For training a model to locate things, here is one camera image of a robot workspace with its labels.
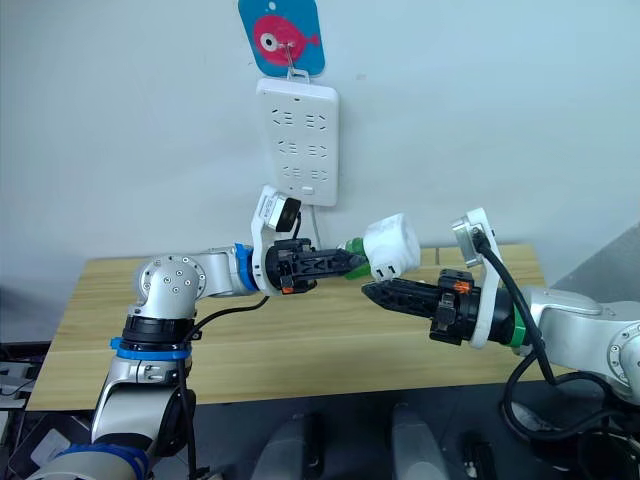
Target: power strip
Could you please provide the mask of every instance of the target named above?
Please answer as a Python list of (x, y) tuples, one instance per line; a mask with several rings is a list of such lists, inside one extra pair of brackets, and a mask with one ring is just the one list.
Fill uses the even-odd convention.
[(338, 92), (262, 78), (257, 94), (275, 184), (307, 205), (338, 202)]

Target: cable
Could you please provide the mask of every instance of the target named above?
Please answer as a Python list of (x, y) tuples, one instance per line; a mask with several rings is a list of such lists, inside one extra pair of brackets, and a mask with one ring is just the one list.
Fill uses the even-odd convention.
[(2, 395), (3, 397), (10, 397), (10, 396), (12, 396), (12, 395), (15, 395), (15, 394), (16, 394), (16, 393), (18, 393), (20, 390), (22, 390), (24, 387), (26, 387), (27, 385), (29, 385), (30, 383), (33, 383), (33, 382), (35, 382), (35, 381), (36, 381), (36, 379), (34, 378), (34, 379), (29, 380), (28, 382), (24, 382), (22, 385), (20, 385), (20, 386), (16, 387), (16, 388), (15, 388), (15, 390), (14, 390), (13, 392), (10, 392), (10, 393), (0, 392), (0, 395)]
[(314, 205), (309, 205), (309, 207), (311, 209), (311, 223), (313, 224), (313, 234), (316, 237), (316, 245), (318, 246), (318, 250), (322, 250), (320, 234), (318, 233), (318, 222), (316, 220), (316, 207)]
[[(267, 303), (269, 297), (265, 295), (265, 297), (260, 300), (255, 305), (251, 305), (248, 307), (234, 307), (234, 308), (226, 308), (224, 310), (219, 310), (211, 315), (207, 315), (198, 323), (196, 323), (189, 333), (184, 336), (182, 341), (183, 348), (186, 349), (189, 342), (193, 339), (193, 337), (200, 332), (202, 327), (212, 322), (218, 317), (223, 315), (229, 315), (231, 313), (239, 313), (239, 312), (249, 312), (251, 310), (257, 310), (265, 303)], [(187, 367), (184, 359), (177, 361), (178, 366), (178, 383), (180, 388), (180, 402), (182, 405), (182, 411), (185, 416), (185, 423), (187, 428), (187, 458), (188, 458), (188, 466), (189, 466), (189, 480), (196, 480), (198, 477), (198, 468), (197, 468), (197, 457), (196, 457), (196, 440), (195, 433), (193, 429), (193, 415), (191, 409), (189, 408), (189, 400), (187, 397)]]
[(512, 372), (504, 389), (502, 407), (513, 428), (530, 439), (557, 441), (583, 432), (585, 429), (592, 427), (594, 424), (597, 424), (605, 418), (609, 418), (614, 415), (620, 415), (620, 413), (616, 410), (600, 409), (570, 427), (553, 432), (539, 432), (530, 430), (518, 420), (515, 413), (513, 412), (513, 388), (515, 387), (515, 384), (520, 379), (522, 374), (527, 370), (527, 368), (531, 366), (531, 364), (536, 359), (538, 360), (538, 365), (540, 366), (540, 370), (542, 371), (542, 375), (544, 376), (545, 381), (553, 386), (558, 386), (573, 380), (589, 380), (596, 383), (600, 388), (602, 388), (603, 392), (605, 393), (605, 397), (613, 395), (613, 392), (611, 386), (605, 380), (591, 373), (572, 372), (566, 375), (562, 375), (558, 378), (554, 376), (553, 370), (551, 369), (551, 364), (545, 351), (542, 333), (533, 320), (529, 305), (524, 299), (524, 296), (518, 288), (515, 280), (513, 279), (505, 265), (500, 261), (498, 256), (493, 252), (493, 250), (491, 249), (491, 244), (489, 243), (489, 240), (483, 232), (474, 233), (473, 243), (476, 250), (484, 255), (484, 257), (493, 266), (493, 268), (502, 279), (502, 282), (511, 295), (514, 305), (520, 313), (531, 342), (532, 352), (527, 355), (527, 357)]
[(296, 215), (296, 229), (293, 231), (293, 240), (298, 238), (298, 233), (300, 233), (300, 225), (302, 225), (302, 214), (298, 212), (298, 215)]

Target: fish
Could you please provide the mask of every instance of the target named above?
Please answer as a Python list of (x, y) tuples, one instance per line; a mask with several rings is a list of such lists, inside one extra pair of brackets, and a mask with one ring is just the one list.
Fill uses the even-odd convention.
[(282, 67), (289, 65), (287, 45), (294, 65), (308, 44), (320, 45), (318, 35), (305, 37), (293, 23), (279, 15), (261, 17), (253, 27), (253, 41), (267, 62)]

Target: white cable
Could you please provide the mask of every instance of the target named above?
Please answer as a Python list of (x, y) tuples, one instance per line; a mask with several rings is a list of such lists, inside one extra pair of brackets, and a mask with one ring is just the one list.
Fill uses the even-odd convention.
[(316, 221), (316, 207), (309, 205), (311, 210), (311, 223), (313, 224), (313, 234), (316, 236), (316, 248), (322, 250), (322, 244), (320, 243), (320, 234), (318, 233), (318, 222)]

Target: white wall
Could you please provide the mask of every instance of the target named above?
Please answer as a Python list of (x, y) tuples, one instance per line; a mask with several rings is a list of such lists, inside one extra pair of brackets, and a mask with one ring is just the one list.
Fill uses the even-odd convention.
[[(1, 341), (50, 337), (84, 258), (249, 242), (268, 170), (236, 0), (1, 6)], [(402, 210), (451, 244), (482, 205), (552, 283), (637, 222), (640, 4), (318, 9), (342, 97), (327, 244)]]

